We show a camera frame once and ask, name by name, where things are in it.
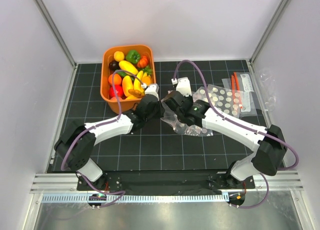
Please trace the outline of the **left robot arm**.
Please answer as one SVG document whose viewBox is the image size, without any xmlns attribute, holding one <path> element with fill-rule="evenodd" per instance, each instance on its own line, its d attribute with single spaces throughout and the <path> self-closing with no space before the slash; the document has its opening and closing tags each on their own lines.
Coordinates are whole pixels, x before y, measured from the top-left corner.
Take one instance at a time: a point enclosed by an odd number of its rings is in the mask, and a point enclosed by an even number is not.
<svg viewBox="0 0 320 230">
<path fill-rule="evenodd" d="M 72 121 L 54 145 L 55 152 L 62 158 L 61 169 L 78 172 L 82 182 L 94 190 L 101 190 L 108 180 L 106 173 L 91 159 L 94 146 L 107 139 L 136 132 L 149 120 L 159 119 L 163 114 L 161 101 L 148 94 L 136 107 L 114 118 L 94 123 Z"/>
</svg>

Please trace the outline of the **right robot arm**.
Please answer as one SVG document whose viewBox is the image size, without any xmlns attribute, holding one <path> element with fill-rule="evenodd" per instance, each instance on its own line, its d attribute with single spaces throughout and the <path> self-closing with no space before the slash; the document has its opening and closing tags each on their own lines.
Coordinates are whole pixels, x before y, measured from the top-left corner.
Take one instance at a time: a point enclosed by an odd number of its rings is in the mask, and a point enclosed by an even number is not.
<svg viewBox="0 0 320 230">
<path fill-rule="evenodd" d="M 234 161 L 227 172 L 218 177 L 218 182 L 227 188 L 237 188 L 248 177 L 255 174 L 275 176 L 287 151 L 282 131 L 278 126 L 258 126 L 215 108 L 203 100 L 194 101 L 178 91 L 172 91 L 162 104 L 171 110 L 177 119 L 188 126 L 198 126 L 217 131 L 249 148 L 252 153 Z"/>
</svg>

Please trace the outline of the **green toy bell pepper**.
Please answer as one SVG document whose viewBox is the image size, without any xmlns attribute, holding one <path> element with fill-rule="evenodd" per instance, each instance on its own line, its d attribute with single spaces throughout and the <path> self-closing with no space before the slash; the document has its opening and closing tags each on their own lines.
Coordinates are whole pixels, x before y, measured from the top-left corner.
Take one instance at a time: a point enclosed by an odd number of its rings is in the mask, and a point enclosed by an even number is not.
<svg viewBox="0 0 320 230">
<path fill-rule="evenodd" d="M 125 60 L 133 64 L 137 64 L 140 59 L 141 55 L 135 49 L 131 49 L 125 56 Z"/>
</svg>

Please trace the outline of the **pink polka dot zip bag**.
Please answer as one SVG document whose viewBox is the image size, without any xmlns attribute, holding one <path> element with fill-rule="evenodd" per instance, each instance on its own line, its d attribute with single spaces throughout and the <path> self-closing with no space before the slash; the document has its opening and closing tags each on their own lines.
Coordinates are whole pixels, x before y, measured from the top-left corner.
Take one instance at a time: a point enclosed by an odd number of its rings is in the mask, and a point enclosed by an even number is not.
<svg viewBox="0 0 320 230">
<path fill-rule="evenodd" d="M 177 115 L 170 110 L 164 101 L 161 101 L 161 104 L 164 108 L 164 113 L 161 120 L 170 125 L 177 134 L 195 137 L 209 137 L 214 135 L 213 130 L 201 128 L 196 125 L 188 126 L 187 124 L 180 122 L 177 118 Z"/>
</svg>

